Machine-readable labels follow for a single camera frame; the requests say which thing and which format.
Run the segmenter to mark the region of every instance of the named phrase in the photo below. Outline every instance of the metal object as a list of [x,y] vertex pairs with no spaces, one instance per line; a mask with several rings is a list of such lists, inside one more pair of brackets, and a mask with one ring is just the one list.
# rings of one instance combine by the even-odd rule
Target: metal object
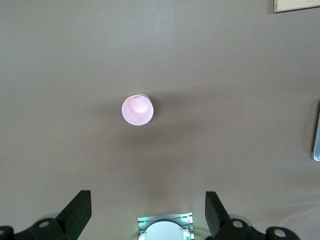
[[0,240],[76,240],[91,213],[91,192],[82,190],[56,218],[42,219],[16,234],[11,226],[0,226]]
[[320,161],[320,115],[314,140],[313,158],[316,161]]
[[170,215],[161,215],[161,216],[145,216],[145,217],[139,217],[137,219],[138,221],[138,227],[139,227],[139,234],[141,237],[144,237],[143,239],[148,239],[147,236],[145,236],[145,233],[152,229],[152,226],[155,226],[157,223],[164,223],[164,222],[171,222],[176,224],[178,227],[181,228],[181,230],[188,233],[189,240],[194,240],[194,222],[193,222],[193,216],[192,212],[185,213],[185,214],[170,214]]
[[214,191],[205,194],[205,219],[211,233],[205,240],[300,240],[284,227],[272,226],[263,234],[243,220],[230,218]]

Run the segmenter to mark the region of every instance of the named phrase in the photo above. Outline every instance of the brown surface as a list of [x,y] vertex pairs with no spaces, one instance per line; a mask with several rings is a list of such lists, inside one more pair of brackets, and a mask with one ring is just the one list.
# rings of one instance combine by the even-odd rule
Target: brown surface
[[[320,8],[273,1],[0,2],[0,225],[92,191],[80,239],[136,238],[137,217],[205,191],[259,230],[320,236]],[[121,115],[145,93],[145,126]],[[207,233],[196,230],[197,240]]]

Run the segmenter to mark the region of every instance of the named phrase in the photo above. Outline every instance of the paper cup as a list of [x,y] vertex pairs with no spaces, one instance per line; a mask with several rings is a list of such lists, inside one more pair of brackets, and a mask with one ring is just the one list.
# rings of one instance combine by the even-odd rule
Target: paper cup
[[122,115],[128,123],[141,126],[151,120],[154,115],[154,107],[147,95],[138,93],[124,101]]

